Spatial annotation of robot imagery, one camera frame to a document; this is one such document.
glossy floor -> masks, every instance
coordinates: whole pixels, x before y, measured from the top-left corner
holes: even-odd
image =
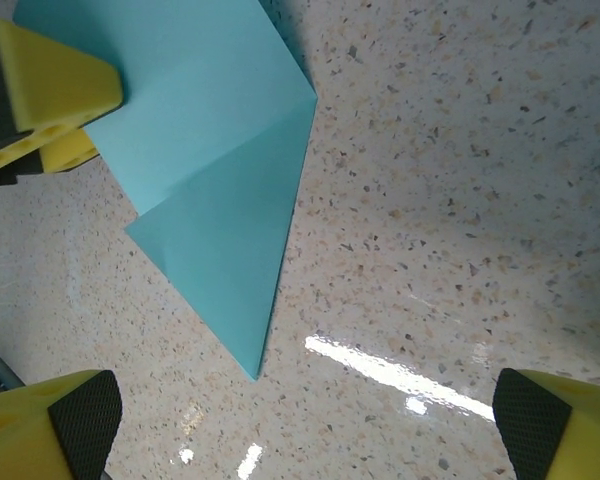
[[[0,354],[115,370],[118,479],[514,478],[500,369],[600,384],[600,2],[263,3],[320,96],[263,377],[99,160],[0,188]]]

terrazzo floor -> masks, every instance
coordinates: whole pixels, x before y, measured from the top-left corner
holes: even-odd
[[[320,97],[262,378],[99,159],[0,188],[0,355],[115,371],[114,479],[514,479],[499,371],[600,384],[600,1],[262,3]]]

light blue paper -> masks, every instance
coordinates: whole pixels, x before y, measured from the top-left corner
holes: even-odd
[[[127,227],[252,378],[260,370],[315,103]]]
[[[14,20],[121,72],[127,105],[86,131],[139,215],[315,97],[257,0],[20,0]]]
[[[257,0],[20,0],[16,23],[121,72],[86,127],[128,233],[243,369],[262,362],[316,97]]]

yellow plastic part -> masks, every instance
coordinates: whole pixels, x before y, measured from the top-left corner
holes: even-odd
[[[520,373],[572,407],[546,480],[600,480],[600,386],[530,370]]]
[[[81,128],[43,145],[39,153],[44,173],[62,172],[98,155],[91,139]]]
[[[19,132],[0,168],[117,108],[123,99],[106,62],[0,19],[0,62]]]
[[[0,480],[73,478],[47,408],[97,373],[87,370],[0,393]]]

triangular paper flap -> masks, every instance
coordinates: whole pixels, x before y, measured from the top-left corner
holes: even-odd
[[[254,379],[314,110],[305,102],[127,228]]]

